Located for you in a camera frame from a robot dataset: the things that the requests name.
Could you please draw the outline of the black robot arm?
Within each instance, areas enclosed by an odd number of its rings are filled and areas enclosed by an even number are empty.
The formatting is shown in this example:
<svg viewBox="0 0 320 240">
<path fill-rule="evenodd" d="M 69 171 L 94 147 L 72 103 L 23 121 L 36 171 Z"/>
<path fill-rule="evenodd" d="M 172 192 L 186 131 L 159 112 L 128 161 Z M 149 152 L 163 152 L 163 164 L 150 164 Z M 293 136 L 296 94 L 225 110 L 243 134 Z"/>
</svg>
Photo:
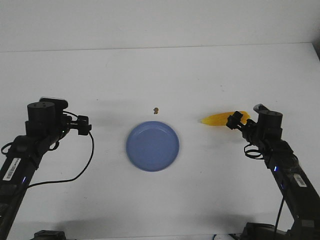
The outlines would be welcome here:
<svg viewBox="0 0 320 240">
<path fill-rule="evenodd" d="M 5 145 L 6 159 L 0 169 L 0 238 L 7 239 L 35 171 L 45 153 L 56 150 L 71 129 L 90 135 L 88 116 L 67 112 L 64 99 L 42 97 L 27 105 L 25 134 Z"/>
<path fill-rule="evenodd" d="M 254 107 L 258 120 L 242 124 L 243 114 L 236 111 L 227 118 L 226 126 L 238 129 L 243 138 L 257 147 L 266 167 L 271 171 L 293 217 L 287 231 L 274 225 L 248 222 L 240 235 L 241 240 L 318 240 L 320 238 L 320 196 L 301 168 L 290 145 L 282 140 L 280 112 L 258 104 Z"/>
</svg>

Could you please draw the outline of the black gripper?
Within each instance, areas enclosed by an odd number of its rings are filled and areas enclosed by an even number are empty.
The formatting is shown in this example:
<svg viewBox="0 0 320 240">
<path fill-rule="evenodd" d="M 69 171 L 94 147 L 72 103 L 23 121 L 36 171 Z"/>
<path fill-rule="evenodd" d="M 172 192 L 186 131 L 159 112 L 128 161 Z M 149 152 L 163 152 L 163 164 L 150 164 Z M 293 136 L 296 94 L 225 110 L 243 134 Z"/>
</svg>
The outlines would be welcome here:
<svg viewBox="0 0 320 240">
<path fill-rule="evenodd" d="M 255 122 L 252 119 L 247 119 L 245 123 L 242 123 L 241 120 L 244 118 L 244 114 L 239 111 L 235 111 L 232 115 L 227 118 L 226 126 L 231 129 L 239 130 L 243 136 L 249 137 L 253 135 L 255 130 Z"/>
<path fill-rule="evenodd" d="M 77 130 L 78 135 L 87 136 L 92 130 L 92 125 L 89 124 L 89 117 L 80 115 L 73 120 L 71 116 L 66 117 L 66 128 L 68 130 Z"/>
</svg>

